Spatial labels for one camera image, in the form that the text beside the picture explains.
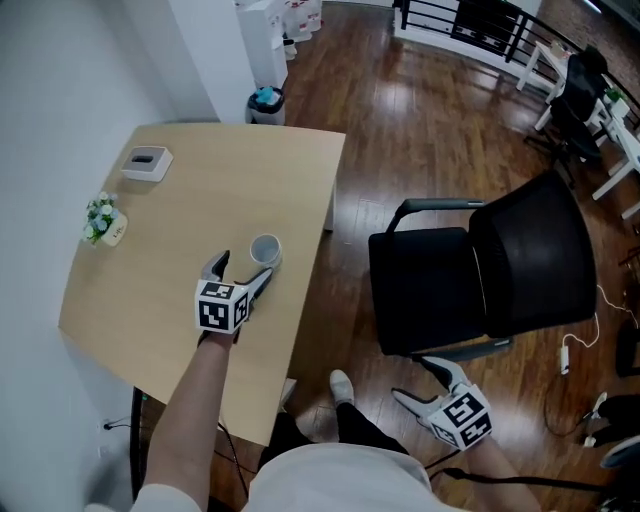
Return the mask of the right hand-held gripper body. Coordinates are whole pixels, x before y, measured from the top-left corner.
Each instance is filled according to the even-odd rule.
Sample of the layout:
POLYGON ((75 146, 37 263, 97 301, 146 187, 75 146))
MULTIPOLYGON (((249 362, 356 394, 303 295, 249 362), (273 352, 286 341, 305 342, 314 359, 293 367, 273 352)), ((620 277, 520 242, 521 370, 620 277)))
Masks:
POLYGON ((439 440, 460 451, 493 431, 490 405, 477 385, 459 385, 426 421, 439 440))

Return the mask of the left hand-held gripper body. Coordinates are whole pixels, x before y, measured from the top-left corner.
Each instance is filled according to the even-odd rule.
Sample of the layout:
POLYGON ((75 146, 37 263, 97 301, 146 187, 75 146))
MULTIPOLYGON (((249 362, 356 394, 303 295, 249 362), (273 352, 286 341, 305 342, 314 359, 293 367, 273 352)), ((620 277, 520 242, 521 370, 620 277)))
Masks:
POLYGON ((248 283, 227 283, 212 273, 202 274, 195 291, 196 327, 205 333, 232 335, 236 343, 250 315, 248 283))

